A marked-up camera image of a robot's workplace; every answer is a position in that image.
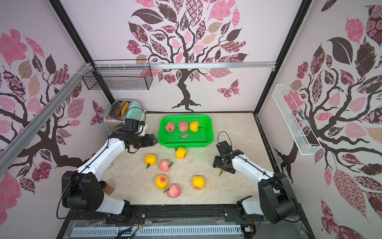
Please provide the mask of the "yellow peach with red blush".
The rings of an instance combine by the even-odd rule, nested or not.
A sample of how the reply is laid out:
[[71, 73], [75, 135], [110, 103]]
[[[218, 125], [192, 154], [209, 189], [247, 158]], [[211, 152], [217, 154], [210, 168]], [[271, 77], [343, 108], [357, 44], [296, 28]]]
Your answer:
[[197, 121], [193, 121], [189, 125], [189, 129], [192, 132], [197, 132], [200, 129], [200, 123]]

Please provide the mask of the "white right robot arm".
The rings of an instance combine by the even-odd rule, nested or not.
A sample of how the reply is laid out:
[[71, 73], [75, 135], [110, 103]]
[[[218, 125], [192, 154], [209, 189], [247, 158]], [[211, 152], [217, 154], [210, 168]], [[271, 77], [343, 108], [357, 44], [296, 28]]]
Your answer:
[[265, 170], [239, 150], [216, 156], [212, 166], [232, 174], [238, 171], [258, 187], [258, 199], [248, 197], [239, 203], [246, 214], [262, 215], [272, 224], [301, 220], [302, 209], [284, 174]]

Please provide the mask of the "large pink peach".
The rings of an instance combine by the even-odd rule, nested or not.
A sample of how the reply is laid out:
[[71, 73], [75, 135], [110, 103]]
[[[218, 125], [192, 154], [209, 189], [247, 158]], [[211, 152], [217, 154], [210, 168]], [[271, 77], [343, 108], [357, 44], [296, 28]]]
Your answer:
[[187, 132], [189, 129], [189, 125], [187, 122], [183, 121], [181, 123], [179, 123], [179, 131], [180, 132]]

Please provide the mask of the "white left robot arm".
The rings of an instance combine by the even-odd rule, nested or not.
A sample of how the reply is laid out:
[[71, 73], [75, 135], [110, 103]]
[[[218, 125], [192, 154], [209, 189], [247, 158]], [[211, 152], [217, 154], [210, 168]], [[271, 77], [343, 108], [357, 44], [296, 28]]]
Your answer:
[[75, 171], [62, 176], [63, 207], [73, 210], [122, 214], [127, 204], [104, 193], [100, 180], [107, 168], [130, 146], [139, 150], [158, 143], [154, 134], [135, 134], [122, 131], [111, 133], [104, 146], [91, 159]]

